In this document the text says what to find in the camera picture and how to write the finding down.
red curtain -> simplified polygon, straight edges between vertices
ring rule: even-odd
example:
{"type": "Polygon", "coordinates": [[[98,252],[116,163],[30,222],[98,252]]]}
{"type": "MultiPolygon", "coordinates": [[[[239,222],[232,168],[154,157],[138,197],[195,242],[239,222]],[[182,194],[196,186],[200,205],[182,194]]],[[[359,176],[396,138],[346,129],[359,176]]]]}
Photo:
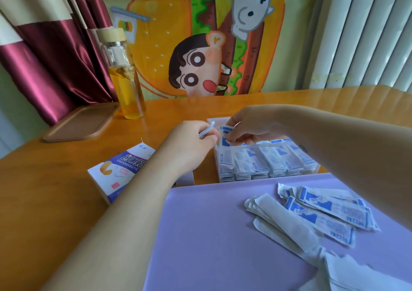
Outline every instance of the red curtain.
{"type": "Polygon", "coordinates": [[[0,62],[45,122],[116,100],[94,35],[112,26],[103,0],[0,0],[0,11],[0,62]]]}

hand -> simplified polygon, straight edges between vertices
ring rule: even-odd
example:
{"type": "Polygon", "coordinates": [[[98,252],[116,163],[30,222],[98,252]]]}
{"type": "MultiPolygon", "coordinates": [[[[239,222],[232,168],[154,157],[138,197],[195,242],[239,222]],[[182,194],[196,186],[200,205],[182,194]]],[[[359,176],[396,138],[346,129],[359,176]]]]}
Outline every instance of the hand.
{"type": "Polygon", "coordinates": [[[281,105],[247,106],[235,113],[227,122],[234,127],[226,135],[233,145],[242,143],[248,145],[263,141],[274,140],[285,135],[281,124],[276,120],[281,105]]]}
{"type": "Polygon", "coordinates": [[[199,133],[208,126],[204,121],[180,123],[172,129],[153,156],[161,156],[172,164],[177,178],[198,168],[220,137],[219,131],[212,128],[203,139],[199,139],[199,133]]]}

black cartoon hair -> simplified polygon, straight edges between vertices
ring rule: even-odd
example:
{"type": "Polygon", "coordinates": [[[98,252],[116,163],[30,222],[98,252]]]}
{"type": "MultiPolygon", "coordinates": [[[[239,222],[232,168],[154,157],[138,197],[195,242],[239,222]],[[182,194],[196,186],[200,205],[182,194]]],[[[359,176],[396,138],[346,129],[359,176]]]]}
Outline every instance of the black cartoon hair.
{"type": "Polygon", "coordinates": [[[186,61],[183,59],[183,55],[187,54],[190,50],[197,48],[209,47],[206,40],[206,34],[196,34],[182,40],[173,50],[172,56],[169,62],[169,83],[176,89],[180,88],[180,84],[177,81],[178,77],[182,75],[180,70],[181,66],[186,65],[186,61]]]}

yellow liquid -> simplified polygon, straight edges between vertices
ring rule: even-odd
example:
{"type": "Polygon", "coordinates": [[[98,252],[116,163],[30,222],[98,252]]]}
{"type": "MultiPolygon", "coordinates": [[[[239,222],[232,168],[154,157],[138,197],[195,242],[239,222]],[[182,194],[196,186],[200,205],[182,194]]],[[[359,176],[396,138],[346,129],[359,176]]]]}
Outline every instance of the yellow liquid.
{"type": "Polygon", "coordinates": [[[109,68],[124,117],[135,120],[145,115],[146,105],[134,66],[109,68]]]}

water bottle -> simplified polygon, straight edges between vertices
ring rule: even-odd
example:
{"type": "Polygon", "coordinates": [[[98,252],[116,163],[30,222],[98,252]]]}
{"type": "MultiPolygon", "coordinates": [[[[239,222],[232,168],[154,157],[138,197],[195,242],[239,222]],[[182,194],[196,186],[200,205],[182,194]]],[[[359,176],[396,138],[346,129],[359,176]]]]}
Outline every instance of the water bottle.
{"type": "Polygon", "coordinates": [[[103,28],[96,33],[124,117],[135,120],[144,116],[145,100],[124,30],[103,28]]]}

